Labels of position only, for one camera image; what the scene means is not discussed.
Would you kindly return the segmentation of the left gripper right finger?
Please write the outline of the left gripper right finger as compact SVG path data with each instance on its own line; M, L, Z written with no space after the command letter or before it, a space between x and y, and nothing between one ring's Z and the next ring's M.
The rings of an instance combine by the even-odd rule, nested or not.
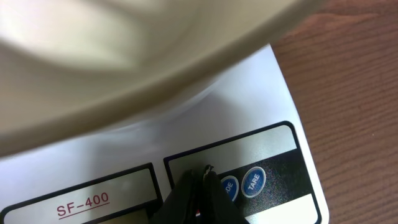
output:
M200 190L201 222L206 224L248 224L223 188L213 166L206 165Z

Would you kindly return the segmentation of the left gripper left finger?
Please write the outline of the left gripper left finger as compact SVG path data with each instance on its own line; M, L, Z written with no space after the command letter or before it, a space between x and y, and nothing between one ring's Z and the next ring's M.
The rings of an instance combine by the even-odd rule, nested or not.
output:
M150 224L191 224L196 223L198 210L199 176L193 170L183 173L164 204L149 220Z

